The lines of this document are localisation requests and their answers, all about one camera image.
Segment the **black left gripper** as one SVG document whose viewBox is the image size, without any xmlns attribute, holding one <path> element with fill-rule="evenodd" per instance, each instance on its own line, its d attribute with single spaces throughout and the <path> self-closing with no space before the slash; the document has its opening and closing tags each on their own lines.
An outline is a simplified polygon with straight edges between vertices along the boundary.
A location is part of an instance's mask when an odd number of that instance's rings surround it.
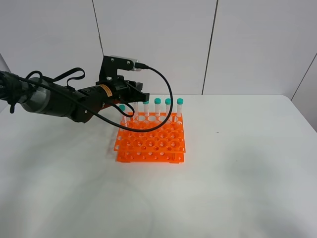
<svg viewBox="0 0 317 238">
<path fill-rule="evenodd" d="M 109 98 L 123 103 L 147 102 L 150 94 L 142 91 L 143 83 L 125 80 L 118 71 L 110 61 L 110 56 L 103 56 L 96 84 L 106 91 Z"/>
</svg>

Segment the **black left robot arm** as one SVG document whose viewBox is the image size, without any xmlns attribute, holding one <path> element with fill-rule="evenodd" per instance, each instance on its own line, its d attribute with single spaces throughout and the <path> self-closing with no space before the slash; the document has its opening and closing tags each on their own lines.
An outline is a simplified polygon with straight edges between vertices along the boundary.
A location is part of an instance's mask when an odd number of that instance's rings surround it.
<svg viewBox="0 0 317 238">
<path fill-rule="evenodd" d="M 11 113 L 14 113 L 15 105 L 20 104 L 30 113 L 86 123 L 94 113 L 105 108 L 149 100 L 149 93 L 142 91 L 142 83 L 125 80 L 118 70 L 139 71 L 139 63 L 136 59 L 104 56 L 96 84 L 79 90 L 57 84 L 64 78 L 74 80 L 74 73 L 84 72 L 79 67 L 56 78 L 43 76 L 39 71 L 33 71 L 25 78 L 1 71 L 0 98 L 10 105 Z"/>
</svg>

